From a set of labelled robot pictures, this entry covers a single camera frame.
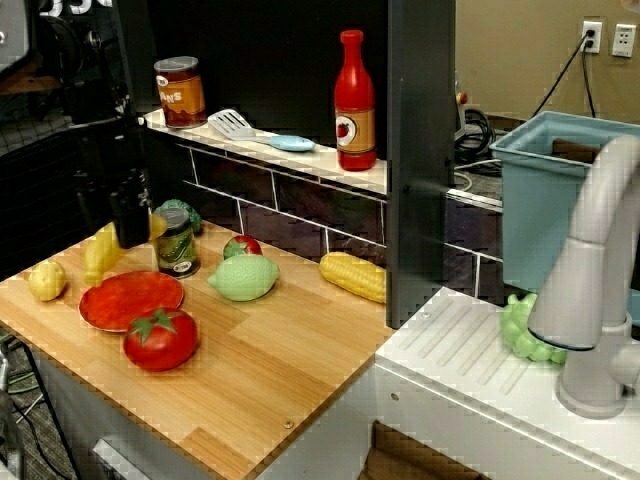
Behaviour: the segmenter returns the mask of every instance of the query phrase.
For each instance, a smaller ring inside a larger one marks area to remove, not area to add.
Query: lime
[[[255,300],[273,286],[280,269],[262,255],[237,255],[222,262],[207,283],[235,302]]]

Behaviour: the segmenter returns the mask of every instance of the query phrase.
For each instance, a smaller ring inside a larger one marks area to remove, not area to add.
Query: green vegetable
[[[533,304],[538,296],[529,293],[522,300],[510,295],[508,305],[500,314],[500,327],[504,343],[520,358],[529,358],[534,362],[551,360],[554,363],[564,363],[567,352],[541,342],[527,330],[527,320],[531,314]]]
[[[202,224],[202,218],[200,214],[188,203],[183,202],[182,200],[171,199],[164,202],[158,208],[158,210],[164,210],[165,208],[183,208],[187,212],[189,212],[189,220],[191,221],[191,228],[193,229],[193,233],[198,233],[200,231],[200,225]]]
[[[218,265],[207,283],[234,302],[261,297],[273,286],[280,269],[262,255],[236,255]]]

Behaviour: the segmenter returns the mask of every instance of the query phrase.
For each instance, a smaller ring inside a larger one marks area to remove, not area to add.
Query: bottle label
[[[158,75],[156,77],[160,103],[163,108],[176,113],[193,115],[204,109],[204,94],[200,75],[188,80],[171,81]]]
[[[338,150],[365,153],[376,148],[375,108],[363,112],[336,110]]]

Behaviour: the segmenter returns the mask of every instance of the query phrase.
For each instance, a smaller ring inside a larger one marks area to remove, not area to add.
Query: white faucet
[[[533,336],[568,350],[558,400],[587,418],[621,413],[640,347],[626,311],[640,232],[640,138],[608,143],[585,179],[569,235],[529,317]]]

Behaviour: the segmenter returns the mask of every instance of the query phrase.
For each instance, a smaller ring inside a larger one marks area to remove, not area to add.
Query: blue bin
[[[640,126],[546,111],[491,145],[502,160],[503,280],[537,292],[569,231],[590,165],[551,156],[553,140],[602,148],[621,135],[640,137]],[[629,312],[640,324],[640,292]]]

